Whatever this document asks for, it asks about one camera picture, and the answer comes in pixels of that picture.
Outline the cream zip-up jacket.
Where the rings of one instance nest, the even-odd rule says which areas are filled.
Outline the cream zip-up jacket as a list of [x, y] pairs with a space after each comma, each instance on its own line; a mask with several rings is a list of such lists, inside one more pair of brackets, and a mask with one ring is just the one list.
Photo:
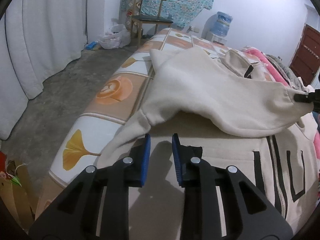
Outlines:
[[313, 105], [298, 90], [268, 81], [260, 65], [235, 50], [212, 59], [201, 48], [150, 51], [155, 76], [142, 105], [105, 146], [99, 168], [119, 159], [145, 134], [151, 150], [171, 155], [169, 140], [200, 146], [210, 164], [240, 168], [294, 232], [318, 198], [319, 147]]

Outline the grey blanket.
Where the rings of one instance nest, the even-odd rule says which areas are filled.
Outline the grey blanket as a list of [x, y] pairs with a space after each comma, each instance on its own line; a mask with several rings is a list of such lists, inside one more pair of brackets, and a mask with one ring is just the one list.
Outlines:
[[283, 65], [283, 63], [273, 55], [265, 55], [268, 61], [276, 68], [285, 82], [292, 88], [297, 90], [304, 90], [304, 85], [302, 83], [301, 78], [296, 77], [294, 72], [287, 66]]

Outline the dark red wooden door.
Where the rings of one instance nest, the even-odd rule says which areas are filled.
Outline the dark red wooden door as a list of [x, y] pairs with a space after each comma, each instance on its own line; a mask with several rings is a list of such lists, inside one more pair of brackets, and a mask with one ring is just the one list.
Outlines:
[[290, 69], [310, 85], [319, 69], [319, 31], [306, 24]]

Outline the pink floral blanket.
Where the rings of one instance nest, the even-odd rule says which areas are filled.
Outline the pink floral blanket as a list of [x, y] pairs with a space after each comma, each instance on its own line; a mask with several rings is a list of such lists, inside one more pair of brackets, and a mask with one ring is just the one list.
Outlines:
[[[263, 54], [261, 51], [254, 47], [244, 47], [241, 49], [244, 53], [255, 56], [259, 59], [261, 63], [264, 64], [265, 68], [268, 70], [268, 72], [272, 75], [273, 79], [276, 82], [282, 83], [284, 86], [290, 87], [285, 80], [282, 78], [282, 76], [279, 74], [279, 72], [274, 68], [274, 66], [268, 61], [268, 59], [265, 57], [265, 54]], [[314, 92], [315, 90], [311, 87], [304, 87], [304, 90], [297, 90], [299, 94], [308, 94], [309, 92]], [[314, 144], [319, 144], [319, 123], [318, 123], [318, 114], [315, 112], [308, 113], [304, 116], [302, 116], [297, 123], [295, 123], [290, 128], [299, 128], [300, 131], [309, 139], [312, 139]]]

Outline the brown paper bag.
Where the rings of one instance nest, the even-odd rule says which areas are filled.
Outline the brown paper bag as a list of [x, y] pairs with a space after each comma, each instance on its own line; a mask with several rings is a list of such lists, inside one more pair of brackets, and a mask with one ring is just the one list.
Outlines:
[[1, 172], [1, 199], [18, 225], [29, 230], [39, 198], [31, 184], [27, 164], [20, 160], [8, 162], [6, 170]]

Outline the checkered orange white bedsheet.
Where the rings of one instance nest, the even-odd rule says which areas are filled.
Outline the checkered orange white bedsheet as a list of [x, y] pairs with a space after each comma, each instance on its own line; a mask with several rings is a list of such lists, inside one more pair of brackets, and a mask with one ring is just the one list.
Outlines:
[[150, 50], [175, 52], [199, 47], [212, 59], [229, 47], [165, 28], [135, 51], [97, 92], [58, 150], [43, 184], [42, 199], [52, 202], [86, 166], [97, 162], [103, 148], [126, 124], [150, 90], [155, 74]]

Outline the red gift bag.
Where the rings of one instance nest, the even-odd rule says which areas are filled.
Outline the red gift bag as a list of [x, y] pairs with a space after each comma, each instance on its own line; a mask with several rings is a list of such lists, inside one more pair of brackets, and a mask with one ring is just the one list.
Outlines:
[[0, 176], [3, 179], [7, 178], [7, 173], [6, 173], [6, 159], [7, 155], [4, 154], [3, 152], [0, 152]]

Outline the blue water bottle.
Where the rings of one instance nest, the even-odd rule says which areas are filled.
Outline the blue water bottle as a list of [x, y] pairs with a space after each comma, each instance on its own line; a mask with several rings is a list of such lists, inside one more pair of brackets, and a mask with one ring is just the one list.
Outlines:
[[231, 25], [233, 17], [224, 13], [224, 12], [217, 12], [217, 19], [214, 23], [214, 33], [221, 37], [226, 37]]

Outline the white water dispenser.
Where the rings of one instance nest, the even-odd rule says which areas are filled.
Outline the white water dispenser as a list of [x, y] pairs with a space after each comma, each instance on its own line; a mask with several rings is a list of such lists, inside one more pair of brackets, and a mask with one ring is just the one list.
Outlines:
[[215, 42], [215, 43], [219, 43], [219, 44], [222, 44], [222, 45], [225, 45], [226, 42], [227, 42], [227, 40], [224, 37], [215, 35], [211, 31], [208, 32], [207, 38], [208, 38], [208, 40], [210, 40], [210, 42]]

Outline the blue object on floor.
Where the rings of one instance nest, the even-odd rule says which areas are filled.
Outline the blue object on floor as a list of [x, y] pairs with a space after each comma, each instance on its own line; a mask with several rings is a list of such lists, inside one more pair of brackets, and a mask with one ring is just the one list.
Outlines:
[[85, 49], [86, 49], [86, 50], [92, 50], [96, 45], [97, 45], [97, 42], [93, 41], [93, 42], [91, 42], [90, 44], [87, 44], [87, 45], [85, 46]]

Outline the wooden chair black seat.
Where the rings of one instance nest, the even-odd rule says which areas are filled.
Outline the wooden chair black seat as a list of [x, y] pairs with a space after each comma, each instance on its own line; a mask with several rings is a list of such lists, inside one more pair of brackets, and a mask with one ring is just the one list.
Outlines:
[[137, 24], [137, 48], [140, 47], [140, 42], [141, 42], [141, 38], [142, 38], [142, 29], [143, 29], [144, 23], [145, 24], [155, 24], [156, 25], [155, 33], [157, 33], [157, 29], [158, 29], [159, 25], [166, 25], [167, 27], [170, 27], [173, 24], [172, 20], [161, 17], [162, 5], [163, 5], [163, 2], [166, 0], [159, 0], [160, 4], [159, 4], [158, 13], [156, 16], [141, 14], [143, 1], [144, 0], [141, 0], [138, 15], [135, 15], [134, 12], [135, 12], [135, 8], [136, 8], [136, 0], [133, 0], [133, 13], [131, 15], [130, 34], [131, 35], [133, 34], [133, 26], [136, 23]]

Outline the white plastic bag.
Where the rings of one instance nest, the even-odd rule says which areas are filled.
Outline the white plastic bag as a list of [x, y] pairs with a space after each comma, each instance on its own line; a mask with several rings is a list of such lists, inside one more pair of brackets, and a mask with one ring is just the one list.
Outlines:
[[117, 49], [129, 45], [131, 42], [130, 32], [125, 25], [117, 24], [98, 38], [98, 43], [104, 49]]

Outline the white curtain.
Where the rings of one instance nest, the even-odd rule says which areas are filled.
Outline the white curtain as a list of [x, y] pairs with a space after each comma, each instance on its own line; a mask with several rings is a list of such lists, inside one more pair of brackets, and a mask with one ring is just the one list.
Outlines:
[[12, 0], [1, 18], [1, 140], [43, 82], [80, 58], [86, 0]]

